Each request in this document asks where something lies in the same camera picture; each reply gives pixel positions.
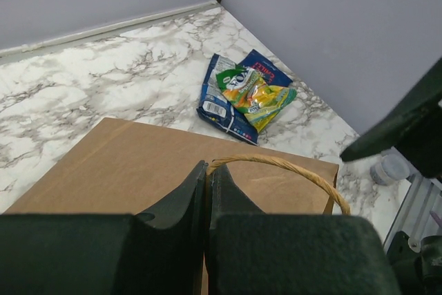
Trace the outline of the green yellow snack bag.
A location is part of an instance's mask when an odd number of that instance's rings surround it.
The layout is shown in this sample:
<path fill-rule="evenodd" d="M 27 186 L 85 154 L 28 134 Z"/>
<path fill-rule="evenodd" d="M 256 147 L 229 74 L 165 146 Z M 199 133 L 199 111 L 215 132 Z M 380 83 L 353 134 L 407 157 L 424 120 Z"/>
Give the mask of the green yellow snack bag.
<path fill-rule="evenodd" d="M 250 67 L 224 70 L 215 77 L 227 101 L 257 132 L 261 132 L 297 96 L 293 88 L 269 85 L 260 71 Z"/>

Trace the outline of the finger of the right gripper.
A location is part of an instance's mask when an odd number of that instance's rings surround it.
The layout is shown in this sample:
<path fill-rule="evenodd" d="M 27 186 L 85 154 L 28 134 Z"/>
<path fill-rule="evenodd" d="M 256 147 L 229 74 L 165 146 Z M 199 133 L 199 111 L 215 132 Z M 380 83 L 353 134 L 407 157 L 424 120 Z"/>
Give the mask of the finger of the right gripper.
<path fill-rule="evenodd" d="M 441 177 L 441 60 L 376 126 L 340 154 L 343 162 L 396 148 L 426 178 Z"/>

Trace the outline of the dark blue chilli snack bag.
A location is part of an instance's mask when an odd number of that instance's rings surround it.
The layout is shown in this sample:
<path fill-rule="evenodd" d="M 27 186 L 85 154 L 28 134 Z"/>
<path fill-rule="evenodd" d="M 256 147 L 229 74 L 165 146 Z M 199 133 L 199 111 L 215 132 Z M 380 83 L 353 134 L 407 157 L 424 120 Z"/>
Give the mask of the dark blue chilli snack bag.
<path fill-rule="evenodd" d="M 239 65 L 259 71 L 268 85 L 289 87 L 293 82 L 293 80 L 277 68 L 272 61 L 255 49 L 253 49 Z"/>

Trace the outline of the brown paper bag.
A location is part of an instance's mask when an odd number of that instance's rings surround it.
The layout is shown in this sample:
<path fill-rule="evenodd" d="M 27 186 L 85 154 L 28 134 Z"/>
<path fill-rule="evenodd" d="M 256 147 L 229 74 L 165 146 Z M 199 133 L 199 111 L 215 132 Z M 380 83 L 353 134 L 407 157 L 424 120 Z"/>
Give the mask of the brown paper bag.
<path fill-rule="evenodd" d="M 208 291 L 208 168 L 235 154 L 262 155 L 317 173 L 334 187 L 338 167 L 299 155 L 185 131 L 106 118 L 5 214 L 137 214 L 177 188 L 198 162 L 204 181 L 202 288 Z M 331 215 L 332 199 L 310 180 L 276 166 L 226 166 L 235 184 L 266 214 Z"/>

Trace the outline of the blue white snack bag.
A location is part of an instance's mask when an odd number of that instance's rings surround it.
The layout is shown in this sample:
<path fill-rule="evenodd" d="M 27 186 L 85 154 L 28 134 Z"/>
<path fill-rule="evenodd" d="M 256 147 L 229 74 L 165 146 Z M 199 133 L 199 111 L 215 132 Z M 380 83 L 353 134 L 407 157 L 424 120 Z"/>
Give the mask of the blue white snack bag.
<path fill-rule="evenodd" d="M 221 93 L 216 75 L 234 69 L 236 63 L 229 58 L 214 54 L 209 62 L 202 83 L 200 102 L 196 109 L 199 117 L 217 129 L 238 140 L 258 145 L 258 133 L 246 117 L 236 110 Z"/>

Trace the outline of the small clear plastic cup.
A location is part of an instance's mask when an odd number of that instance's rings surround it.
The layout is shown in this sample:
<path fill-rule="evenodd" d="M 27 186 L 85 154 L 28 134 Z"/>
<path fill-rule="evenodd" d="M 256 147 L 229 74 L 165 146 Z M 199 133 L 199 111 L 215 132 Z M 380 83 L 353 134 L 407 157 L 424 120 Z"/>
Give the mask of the small clear plastic cup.
<path fill-rule="evenodd" d="M 376 164 L 374 164 L 369 174 L 376 184 L 388 186 L 410 175 L 408 163 L 399 155 L 384 155 Z"/>

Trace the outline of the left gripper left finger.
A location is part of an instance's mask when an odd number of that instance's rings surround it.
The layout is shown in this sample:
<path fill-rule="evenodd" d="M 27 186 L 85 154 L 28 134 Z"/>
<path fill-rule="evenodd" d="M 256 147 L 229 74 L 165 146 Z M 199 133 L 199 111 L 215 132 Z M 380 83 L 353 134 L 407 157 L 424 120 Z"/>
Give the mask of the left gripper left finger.
<path fill-rule="evenodd" d="M 137 214 L 3 214 L 2 294 L 199 294 L 204 181 Z"/>

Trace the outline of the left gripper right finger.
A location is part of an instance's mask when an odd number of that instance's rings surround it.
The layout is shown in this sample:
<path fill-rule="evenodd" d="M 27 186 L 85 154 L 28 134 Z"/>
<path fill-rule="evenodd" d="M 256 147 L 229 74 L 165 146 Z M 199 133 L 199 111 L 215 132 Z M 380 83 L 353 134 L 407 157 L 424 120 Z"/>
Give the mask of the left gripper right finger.
<path fill-rule="evenodd" d="M 210 294 L 398 294 L 370 222 L 266 214 L 226 166 L 208 176 Z"/>

